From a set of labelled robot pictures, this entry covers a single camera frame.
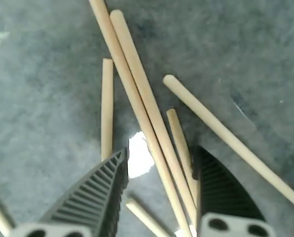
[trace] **textured grip surface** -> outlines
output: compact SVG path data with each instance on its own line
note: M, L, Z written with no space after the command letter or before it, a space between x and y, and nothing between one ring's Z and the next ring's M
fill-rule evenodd
M41 218L42 222L87 226L93 237L113 237L117 231L121 195L128 183L128 148L101 162Z

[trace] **gray carpet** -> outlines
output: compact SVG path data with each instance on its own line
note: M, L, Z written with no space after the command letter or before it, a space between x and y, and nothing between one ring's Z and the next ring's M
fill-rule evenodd
M124 12L163 114L175 107L189 144L233 172L278 237L294 237L294 206L162 84L176 75L294 189L294 0L107 4ZM109 53L86 0L0 0L0 32L10 32L0 45L0 202L19 225L40 218L100 161ZM118 76L114 114L116 151L139 131ZM176 230L155 167L127 191ZM123 208L118 236L153 235Z

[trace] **bright spot on carpet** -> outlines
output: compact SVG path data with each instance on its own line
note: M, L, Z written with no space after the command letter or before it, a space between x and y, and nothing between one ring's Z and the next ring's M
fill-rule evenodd
M136 133L129 139L128 176L137 178L148 173L155 162L148 150L146 137L143 132Z

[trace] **screw hole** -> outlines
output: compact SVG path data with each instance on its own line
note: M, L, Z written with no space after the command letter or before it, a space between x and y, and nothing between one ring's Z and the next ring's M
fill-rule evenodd
M83 237L83 235L80 232L72 232L67 234L65 237Z
M251 235L259 236L259 237L268 237L268 232L261 226L257 225L249 225L248 232Z
M220 219L211 219L209 222L209 226L213 229L219 230L219 231L227 231L228 225L226 222Z
M30 232L29 235L27 235L27 237L45 237L46 236L46 231L44 230L35 230Z

